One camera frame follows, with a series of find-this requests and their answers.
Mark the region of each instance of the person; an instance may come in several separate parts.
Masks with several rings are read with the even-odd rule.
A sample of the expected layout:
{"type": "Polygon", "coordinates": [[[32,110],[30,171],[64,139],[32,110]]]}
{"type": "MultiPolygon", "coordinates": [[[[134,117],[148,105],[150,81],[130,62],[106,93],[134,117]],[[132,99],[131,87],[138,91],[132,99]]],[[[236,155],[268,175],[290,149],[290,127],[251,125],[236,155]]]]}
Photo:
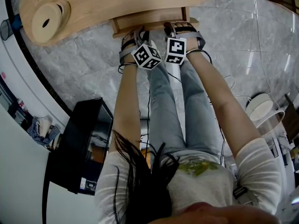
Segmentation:
{"type": "MultiPolygon", "coordinates": [[[[187,22],[174,27],[177,34],[192,30],[187,22]]],[[[124,39],[123,48],[134,45],[132,38],[124,39]]],[[[189,37],[186,49],[197,50],[198,39],[189,37]]],[[[277,224],[273,214],[281,180],[266,141],[202,53],[189,53],[187,59],[180,67],[185,141],[165,66],[148,71],[150,169],[140,152],[137,66],[129,65],[134,62],[130,54],[124,57],[128,65],[116,100],[112,143],[95,192],[99,223],[277,224]],[[221,146],[207,95],[235,158],[236,181],[220,165],[221,146]]]]}

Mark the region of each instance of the gray tile floor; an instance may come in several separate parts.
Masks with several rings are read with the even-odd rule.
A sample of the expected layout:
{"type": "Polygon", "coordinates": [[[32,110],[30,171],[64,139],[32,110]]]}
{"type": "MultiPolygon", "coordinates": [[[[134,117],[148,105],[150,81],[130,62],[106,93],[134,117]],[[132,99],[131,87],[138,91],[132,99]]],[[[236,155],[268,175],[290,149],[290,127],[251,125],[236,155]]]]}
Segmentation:
{"type": "MultiPolygon", "coordinates": [[[[19,0],[12,0],[18,13],[19,0]]],[[[200,22],[214,65],[223,76],[233,76],[235,96],[271,92],[283,104],[283,95],[295,99],[299,91],[299,17],[267,0],[207,0],[190,8],[200,22]]],[[[80,100],[103,97],[114,110],[121,74],[117,72],[121,40],[112,38],[108,22],[80,31],[56,46],[34,45],[22,36],[37,65],[59,96],[73,109],[80,100]]],[[[163,53],[163,31],[152,33],[163,53]]],[[[178,76],[178,68],[170,67],[178,76]]],[[[147,116],[149,84],[138,72],[140,110],[147,116]]],[[[230,86],[233,79],[227,78],[230,86]]],[[[180,83],[171,78],[177,110],[184,126],[184,102],[180,83]]],[[[247,98],[238,98],[245,107],[247,98]]]]}

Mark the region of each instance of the blue cloth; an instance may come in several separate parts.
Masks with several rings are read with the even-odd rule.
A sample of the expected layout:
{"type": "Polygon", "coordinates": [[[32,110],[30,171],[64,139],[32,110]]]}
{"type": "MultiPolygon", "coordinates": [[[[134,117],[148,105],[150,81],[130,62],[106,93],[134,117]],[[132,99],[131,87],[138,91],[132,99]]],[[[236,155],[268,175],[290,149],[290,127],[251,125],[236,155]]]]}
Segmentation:
{"type": "Polygon", "coordinates": [[[197,150],[219,159],[221,144],[218,141],[213,110],[191,63],[185,61],[181,67],[186,142],[166,68],[163,64],[159,64],[155,69],[148,71],[148,77],[151,97],[149,143],[156,150],[165,143],[163,158],[165,153],[197,150]]]}
{"type": "Polygon", "coordinates": [[[28,128],[27,133],[30,135],[31,138],[33,138],[35,142],[37,142],[40,145],[46,146],[49,145],[51,141],[56,138],[57,135],[60,134],[60,131],[56,126],[54,126],[51,132],[47,134],[45,138],[41,137],[38,135],[37,132],[36,118],[33,118],[32,125],[28,128]]]}
{"type": "Polygon", "coordinates": [[[15,31],[20,30],[23,27],[20,14],[14,16],[14,22],[11,24],[11,28],[15,31]]]}

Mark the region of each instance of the white long-sleeve shirt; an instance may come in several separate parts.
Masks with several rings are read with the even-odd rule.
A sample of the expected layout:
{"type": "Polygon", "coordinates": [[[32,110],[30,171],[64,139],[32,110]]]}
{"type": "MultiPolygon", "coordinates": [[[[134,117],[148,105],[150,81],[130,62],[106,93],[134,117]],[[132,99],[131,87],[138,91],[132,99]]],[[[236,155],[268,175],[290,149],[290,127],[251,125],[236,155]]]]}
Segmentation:
{"type": "MultiPolygon", "coordinates": [[[[197,202],[206,202],[216,207],[238,204],[233,196],[235,179],[218,164],[216,157],[194,150],[179,151],[172,155],[180,157],[180,166],[168,184],[173,215],[197,202]]],[[[280,198],[281,179],[265,139],[259,138],[245,145],[235,161],[238,185],[246,187],[255,195],[258,207],[274,214],[280,198]]],[[[125,211],[128,164],[118,152],[112,152],[106,157],[95,192],[101,224],[116,223],[113,210],[117,177],[115,166],[120,171],[116,209],[120,217],[125,211]]]]}

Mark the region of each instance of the forearm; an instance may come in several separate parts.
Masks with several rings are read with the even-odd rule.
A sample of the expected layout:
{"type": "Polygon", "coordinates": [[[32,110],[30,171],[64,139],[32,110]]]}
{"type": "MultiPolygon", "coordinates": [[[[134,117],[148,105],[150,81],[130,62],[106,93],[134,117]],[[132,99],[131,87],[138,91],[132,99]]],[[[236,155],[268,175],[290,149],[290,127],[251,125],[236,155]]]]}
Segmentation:
{"type": "Polygon", "coordinates": [[[234,98],[219,71],[200,52],[190,53],[187,58],[203,83],[217,120],[235,157],[244,145],[261,135],[234,98]]]}
{"type": "MultiPolygon", "coordinates": [[[[115,104],[113,130],[139,148],[141,128],[136,76],[136,66],[124,67],[115,104]]],[[[116,150],[114,138],[113,135],[110,152],[116,150]]]]}

